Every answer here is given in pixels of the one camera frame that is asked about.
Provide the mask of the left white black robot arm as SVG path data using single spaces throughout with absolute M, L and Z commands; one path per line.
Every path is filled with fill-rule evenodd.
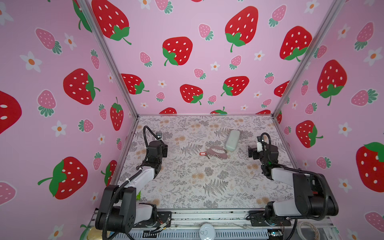
M 119 186 L 105 188 L 95 222 L 97 230 L 127 234 L 137 224 L 151 226 L 157 222 L 157 206 L 137 202 L 137 195 L 159 174 L 167 153 L 163 141 L 150 142 L 138 172 Z

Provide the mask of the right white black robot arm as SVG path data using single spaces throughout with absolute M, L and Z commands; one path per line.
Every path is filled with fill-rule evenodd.
M 250 211 L 246 219 L 253 226 L 278 225 L 289 219 L 321 221 L 339 213 L 338 203 L 324 175 L 293 169 L 278 163 L 278 148 L 264 142 L 248 147 L 248 155 L 261 162 L 262 173 L 271 181 L 293 187 L 292 199 L 268 202 L 264 211 Z

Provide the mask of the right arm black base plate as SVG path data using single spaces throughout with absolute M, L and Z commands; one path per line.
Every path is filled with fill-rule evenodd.
M 269 216 L 264 211 L 249 211 L 246 220 L 253 227 L 289 227 L 292 225 L 287 217 Z

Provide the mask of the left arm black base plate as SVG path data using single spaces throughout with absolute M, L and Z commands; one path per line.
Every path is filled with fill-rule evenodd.
M 165 227 L 171 226 L 172 212 L 160 211 L 152 215 L 149 220 L 138 222 L 134 228 L 158 228 L 160 225 L 166 224 Z

